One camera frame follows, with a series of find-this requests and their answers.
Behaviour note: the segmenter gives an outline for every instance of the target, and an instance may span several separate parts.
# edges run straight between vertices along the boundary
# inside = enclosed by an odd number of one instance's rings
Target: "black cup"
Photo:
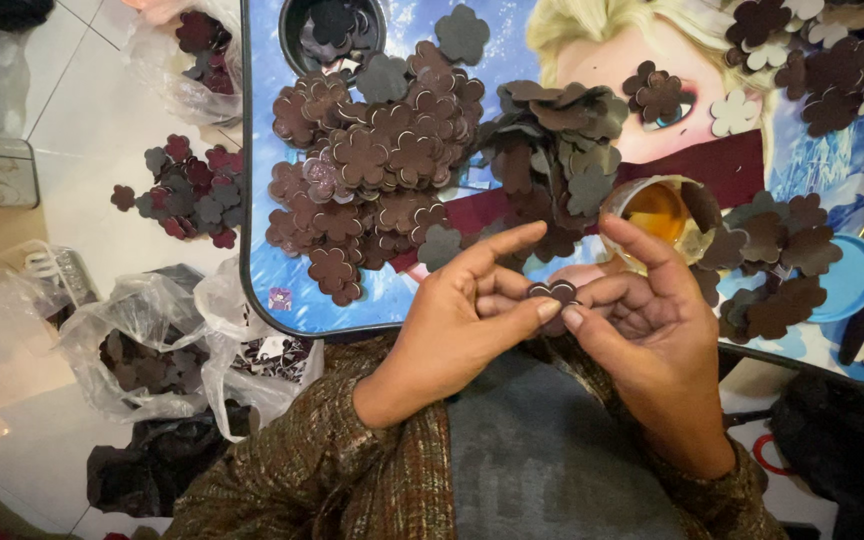
[[[323,0],[285,0],[282,3],[282,12],[278,16],[278,42],[285,55],[285,62],[297,75],[305,75],[309,71],[319,71],[322,66],[318,61],[303,53],[302,43],[299,36],[303,27],[306,26],[309,7]],[[378,26],[375,34],[375,43],[369,43],[364,51],[367,56],[370,52],[382,52],[385,50],[385,13],[379,0],[352,0],[363,12],[371,16]],[[345,82],[351,88],[355,85],[355,75],[349,75]]]

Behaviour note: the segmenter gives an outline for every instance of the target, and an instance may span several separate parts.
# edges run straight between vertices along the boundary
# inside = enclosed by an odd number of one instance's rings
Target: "wrist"
[[[700,480],[715,480],[736,468],[736,452],[724,430],[677,433],[645,429],[646,442],[663,460]]]
[[[352,390],[352,406],[362,424],[371,430],[383,430],[401,423],[422,408],[415,396],[403,393],[395,378],[379,366],[363,377]]]

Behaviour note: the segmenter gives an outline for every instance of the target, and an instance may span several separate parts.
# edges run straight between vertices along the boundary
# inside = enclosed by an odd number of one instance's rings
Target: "blonde hair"
[[[563,47],[576,40],[604,43],[626,28],[638,28],[649,37],[656,19],[676,27],[719,70],[726,93],[741,88],[761,96],[762,112],[756,127],[762,129],[768,174],[772,162],[772,115],[778,92],[770,71],[749,74],[741,67],[726,64],[726,52],[733,44],[726,41],[725,33],[735,22],[726,12],[702,0],[538,0],[529,16],[525,40],[538,55],[541,84],[555,88],[561,86],[557,79]],[[630,75],[635,70],[635,66],[629,66]]]

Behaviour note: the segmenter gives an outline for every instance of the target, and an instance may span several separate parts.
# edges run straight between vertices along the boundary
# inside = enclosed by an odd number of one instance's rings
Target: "brown cardigan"
[[[174,507],[163,538],[454,539],[449,419],[441,403],[393,428],[368,429],[353,408],[355,384],[378,366],[394,334],[326,348],[338,366],[280,418],[232,446]],[[606,372],[570,337],[527,345],[570,373],[622,423],[631,423]],[[748,453],[715,480],[687,477],[642,448],[688,538],[786,538],[762,503]]]

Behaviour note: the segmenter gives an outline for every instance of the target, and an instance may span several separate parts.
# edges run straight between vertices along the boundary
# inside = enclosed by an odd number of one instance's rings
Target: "glass cup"
[[[618,186],[602,202],[599,215],[617,215],[641,227],[672,246],[686,264],[695,264],[713,242],[714,230],[699,230],[682,200],[682,184],[699,184],[678,175],[639,178]],[[608,251],[616,254],[630,269],[645,273],[645,265],[601,234]]]

